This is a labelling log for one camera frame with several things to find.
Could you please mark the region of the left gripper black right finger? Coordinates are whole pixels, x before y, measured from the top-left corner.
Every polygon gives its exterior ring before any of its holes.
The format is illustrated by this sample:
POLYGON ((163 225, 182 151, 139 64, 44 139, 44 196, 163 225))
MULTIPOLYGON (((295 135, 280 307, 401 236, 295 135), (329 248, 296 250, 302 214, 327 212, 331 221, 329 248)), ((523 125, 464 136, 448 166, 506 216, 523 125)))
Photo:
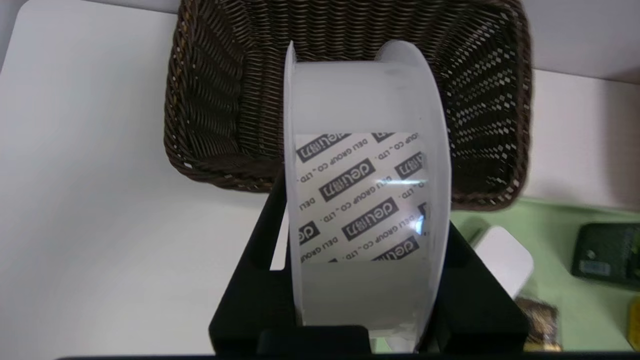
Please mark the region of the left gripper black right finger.
POLYGON ((530 322, 460 231, 450 224, 425 351, 484 356, 520 354, 530 322))

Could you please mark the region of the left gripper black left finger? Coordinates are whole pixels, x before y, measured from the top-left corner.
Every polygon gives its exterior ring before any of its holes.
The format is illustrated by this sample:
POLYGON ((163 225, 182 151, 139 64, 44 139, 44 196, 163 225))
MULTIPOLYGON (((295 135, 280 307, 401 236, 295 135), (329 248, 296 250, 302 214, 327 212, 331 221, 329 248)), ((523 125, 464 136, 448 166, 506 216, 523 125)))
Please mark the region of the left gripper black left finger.
POLYGON ((263 332, 297 326, 291 261, 283 269, 271 269, 286 205, 281 170, 209 324, 218 356, 254 355, 263 332))

